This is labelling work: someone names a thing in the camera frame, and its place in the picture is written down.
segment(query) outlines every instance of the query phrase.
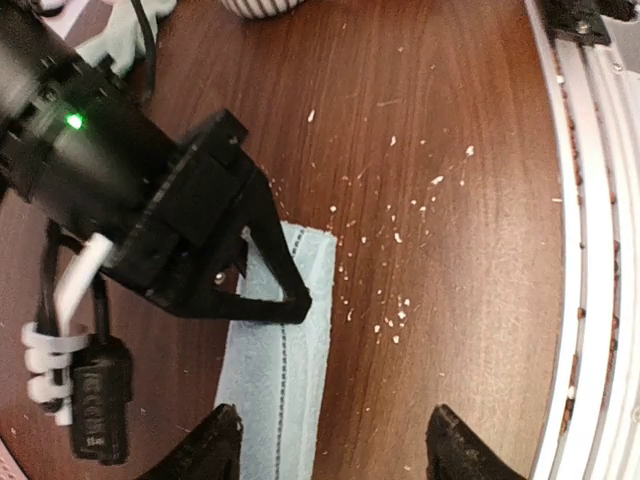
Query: light blue cloth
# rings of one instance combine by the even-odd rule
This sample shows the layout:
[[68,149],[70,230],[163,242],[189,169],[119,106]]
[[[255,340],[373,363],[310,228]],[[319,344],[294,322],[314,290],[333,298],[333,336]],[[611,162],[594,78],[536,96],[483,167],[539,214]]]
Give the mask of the light blue cloth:
[[[177,0],[141,0],[154,39],[158,35],[158,19],[173,12],[176,2]],[[131,2],[116,2],[102,33],[78,46],[76,50],[94,67],[108,54],[114,60],[111,70],[116,75],[122,76],[129,71],[136,57],[145,53],[142,31]]]
[[[336,239],[283,223],[313,305],[301,325],[232,322],[216,405],[234,404],[244,425],[241,480],[308,480],[331,331]],[[279,300],[282,291],[255,247],[238,293]]]

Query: stitched seam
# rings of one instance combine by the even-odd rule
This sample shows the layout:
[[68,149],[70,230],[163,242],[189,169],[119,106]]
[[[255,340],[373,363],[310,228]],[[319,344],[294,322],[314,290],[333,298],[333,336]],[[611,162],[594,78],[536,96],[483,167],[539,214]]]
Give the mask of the stitched seam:
[[[296,236],[296,240],[291,249],[291,257],[295,259],[300,247],[300,242],[304,236],[304,229],[300,229]],[[282,458],[282,431],[284,428],[284,397],[286,394],[287,386],[287,331],[285,326],[280,325],[280,333],[282,336],[282,371],[280,375],[280,406],[278,410],[278,441],[276,443],[276,477],[275,480],[280,480],[280,463]]]

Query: black bracket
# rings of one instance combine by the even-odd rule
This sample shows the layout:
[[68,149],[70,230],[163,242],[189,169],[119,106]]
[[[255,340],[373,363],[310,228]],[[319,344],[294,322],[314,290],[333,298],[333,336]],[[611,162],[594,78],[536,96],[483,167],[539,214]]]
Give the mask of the black bracket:
[[[110,276],[180,317],[304,320],[311,297],[289,253],[269,181],[241,148],[247,133],[225,110],[188,135]],[[244,273],[247,233],[282,287],[280,302],[244,298],[215,284],[232,266]]]
[[609,45],[611,37],[595,0],[543,0],[547,27],[581,45]]

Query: wood grain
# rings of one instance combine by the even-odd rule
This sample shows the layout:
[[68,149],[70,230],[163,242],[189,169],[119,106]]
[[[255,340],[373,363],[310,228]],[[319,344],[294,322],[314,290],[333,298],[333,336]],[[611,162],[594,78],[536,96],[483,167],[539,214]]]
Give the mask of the wood grain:
[[[249,127],[283,218],[339,238],[314,478],[424,478],[440,402],[526,474],[560,324],[562,224],[522,3],[310,0],[245,22],[185,0],[163,24],[149,114],[177,138],[223,106]],[[44,219],[12,196],[0,225],[0,434],[33,479],[132,478],[212,406],[225,324],[176,320],[113,287],[114,330],[136,359],[132,456],[73,461],[24,393],[19,330]]]

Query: metal track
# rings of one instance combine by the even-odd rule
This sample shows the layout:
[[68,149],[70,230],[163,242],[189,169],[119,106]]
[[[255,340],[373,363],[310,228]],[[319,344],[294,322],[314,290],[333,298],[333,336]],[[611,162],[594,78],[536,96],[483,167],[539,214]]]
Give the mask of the metal track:
[[640,52],[616,43],[618,27],[636,26],[605,19],[609,47],[550,42],[526,3],[556,128],[565,234],[563,327],[531,478],[640,478],[640,74],[625,66]]

